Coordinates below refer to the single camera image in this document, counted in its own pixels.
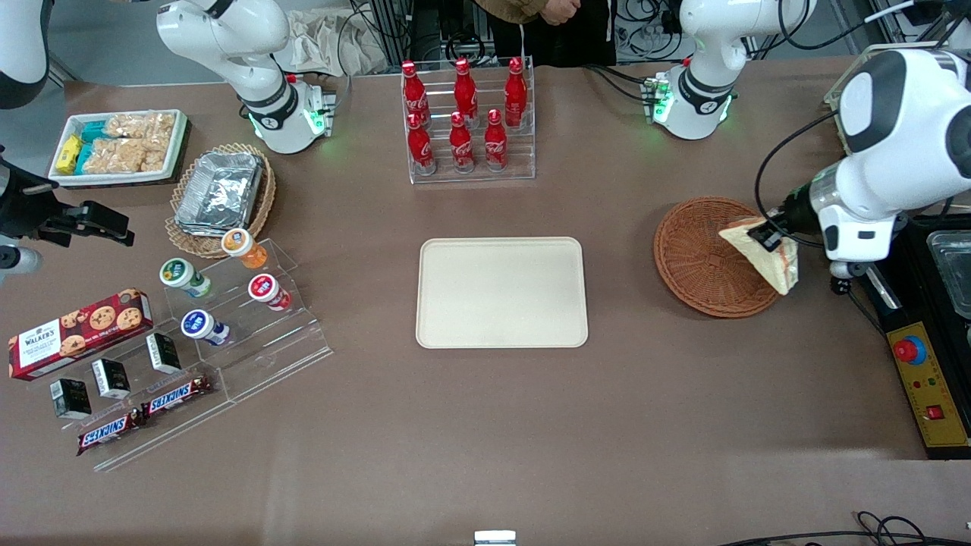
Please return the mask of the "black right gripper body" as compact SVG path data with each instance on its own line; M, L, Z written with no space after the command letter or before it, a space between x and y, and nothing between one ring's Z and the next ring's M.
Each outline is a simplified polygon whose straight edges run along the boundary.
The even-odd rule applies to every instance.
M1 165L1 234L11 239L27 237L69 245L72 235L48 226L64 211L64 205L53 196L55 183L11 165L6 159L1 159Z

